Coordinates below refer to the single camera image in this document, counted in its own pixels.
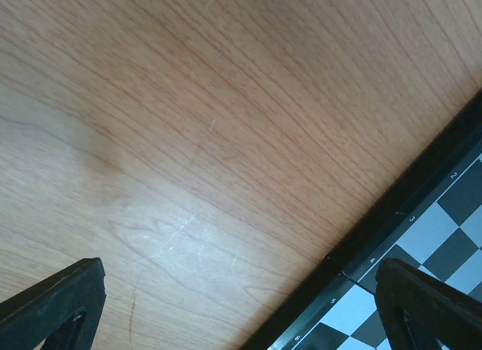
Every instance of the black object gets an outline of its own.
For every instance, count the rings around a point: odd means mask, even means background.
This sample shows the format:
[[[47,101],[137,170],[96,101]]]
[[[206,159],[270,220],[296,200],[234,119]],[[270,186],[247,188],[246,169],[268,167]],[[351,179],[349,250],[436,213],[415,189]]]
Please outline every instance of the black object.
[[[83,259],[0,303],[0,349],[91,348],[105,302],[99,258]]]
[[[353,227],[350,233],[313,270],[248,341],[242,350],[293,348],[316,323],[316,314],[340,298],[338,288],[357,282],[370,268],[370,257],[423,200],[436,196],[436,189],[458,175],[469,154],[480,154],[482,145],[482,91],[463,108],[444,131],[426,148],[400,178]]]
[[[401,260],[383,260],[375,301],[392,350],[482,348],[482,303]]]

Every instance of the wooden table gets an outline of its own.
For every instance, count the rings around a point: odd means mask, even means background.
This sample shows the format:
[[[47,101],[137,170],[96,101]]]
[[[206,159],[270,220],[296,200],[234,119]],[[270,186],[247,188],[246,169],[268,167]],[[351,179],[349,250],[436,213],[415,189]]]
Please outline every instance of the wooden table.
[[[480,87],[481,3],[0,0],[0,300],[101,257],[94,348],[237,348]]]

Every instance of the chessboard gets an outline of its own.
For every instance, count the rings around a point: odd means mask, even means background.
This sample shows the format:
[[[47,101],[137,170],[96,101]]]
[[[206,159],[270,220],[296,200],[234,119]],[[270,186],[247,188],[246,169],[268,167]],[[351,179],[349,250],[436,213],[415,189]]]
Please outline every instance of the chessboard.
[[[482,155],[418,217],[293,348],[388,350],[374,300],[380,261],[398,258],[482,302]]]
[[[390,257],[482,302],[482,92],[241,349],[390,349],[374,300]]]

